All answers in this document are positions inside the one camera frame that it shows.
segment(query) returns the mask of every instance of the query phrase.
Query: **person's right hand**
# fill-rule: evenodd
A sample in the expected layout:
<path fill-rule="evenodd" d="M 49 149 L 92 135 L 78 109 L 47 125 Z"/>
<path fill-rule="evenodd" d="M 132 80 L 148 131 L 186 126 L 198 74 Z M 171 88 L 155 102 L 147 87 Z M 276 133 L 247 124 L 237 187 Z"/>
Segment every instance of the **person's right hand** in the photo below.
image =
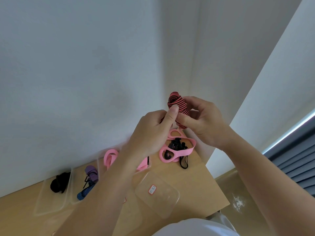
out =
<path fill-rule="evenodd" d="M 231 128 L 224 122 L 214 103 L 197 97 L 183 97 L 190 116 L 178 113 L 176 121 L 190 128 L 207 145 L 223 149 L 228 142 Z"/>

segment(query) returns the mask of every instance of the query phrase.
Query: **person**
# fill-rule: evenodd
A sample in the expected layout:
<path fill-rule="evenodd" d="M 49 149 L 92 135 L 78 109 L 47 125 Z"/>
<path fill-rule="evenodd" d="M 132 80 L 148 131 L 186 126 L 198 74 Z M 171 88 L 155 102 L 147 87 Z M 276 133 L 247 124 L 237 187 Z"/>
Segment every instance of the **person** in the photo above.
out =
<path fill-rule="evenodd" d="M 190 128 L 201 141 L 230 157 L 276 235 L 315 235 L 315 199 L 235 133 L 224 122 L 214 103 L 196 97 L 184 99 L 190 117 L 178 113 L 178 106 L 174 105 L 168 112 L 150 112 L 140 119 L 119 157 L 55 236 L 112 235 L 137 166 L 148 155 L 159 151 L 175 119 Z M 159 235 L 238 234 L 220 222 L 188 219 L 170 224 L 154 234 Z"/>

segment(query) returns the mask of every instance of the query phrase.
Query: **white label with red border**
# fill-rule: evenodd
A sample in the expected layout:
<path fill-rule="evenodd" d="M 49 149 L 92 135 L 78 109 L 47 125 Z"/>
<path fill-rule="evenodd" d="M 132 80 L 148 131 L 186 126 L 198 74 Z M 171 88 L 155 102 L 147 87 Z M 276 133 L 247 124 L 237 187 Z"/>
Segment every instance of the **white label with red border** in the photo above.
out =
<path fill-rule="evenodd" d="M 152 186 L 150 187 L 149 191 L 148 191 L 149 194 L 150 194 L 150 195 L 153 195 L 156 189 L 157 189 L 157 187 L 156 187 L 155 185 L 152 185 Z"/>

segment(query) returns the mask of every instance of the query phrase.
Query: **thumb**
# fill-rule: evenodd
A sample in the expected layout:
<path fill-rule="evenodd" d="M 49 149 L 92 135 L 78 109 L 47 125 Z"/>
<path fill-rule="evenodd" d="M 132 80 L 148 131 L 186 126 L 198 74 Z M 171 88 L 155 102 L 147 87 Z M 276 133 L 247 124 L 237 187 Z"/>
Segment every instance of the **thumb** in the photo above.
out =
<path fill-rule="evenodd" d="M 168 110 L 168 112 L 166 113 L 163 121 L 162 121 L 162 125 L 164 125 L 164 127 L 166 128 L 171 128 L 173 122 L 175 121 L 177 114 L 178 114 L 178 105 L 173 105 L 172 107 L 170 107 L 170 109 Z"/>
<path fill-rule="evenodd" d="M 197 124 L 198 124 L 198 121 L 196 119 L 193 119 L 190 116 L 187 116 L 186 114 L 183 114 L 183 113 L 179 113 L 177 115 L 176 121 L 190 128 L 193 131 L 196 129 Z"/>

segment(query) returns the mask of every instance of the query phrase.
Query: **forearm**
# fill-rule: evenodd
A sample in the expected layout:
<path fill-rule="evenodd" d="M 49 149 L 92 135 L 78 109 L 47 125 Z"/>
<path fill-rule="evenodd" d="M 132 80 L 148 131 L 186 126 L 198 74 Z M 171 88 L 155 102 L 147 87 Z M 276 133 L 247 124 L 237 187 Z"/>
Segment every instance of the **forearm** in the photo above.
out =
<path fill-rule="evenodd" d="M 315 199 L 233 130 L 223 149 L 277 235 L 313 235 Z"/>
<path fill-rule="evenodd" d="M 121 152 L 110 169 L 57 231 L 55 236 L 109 236 L 115 228 L 124 198 L 139 162 Z"/>

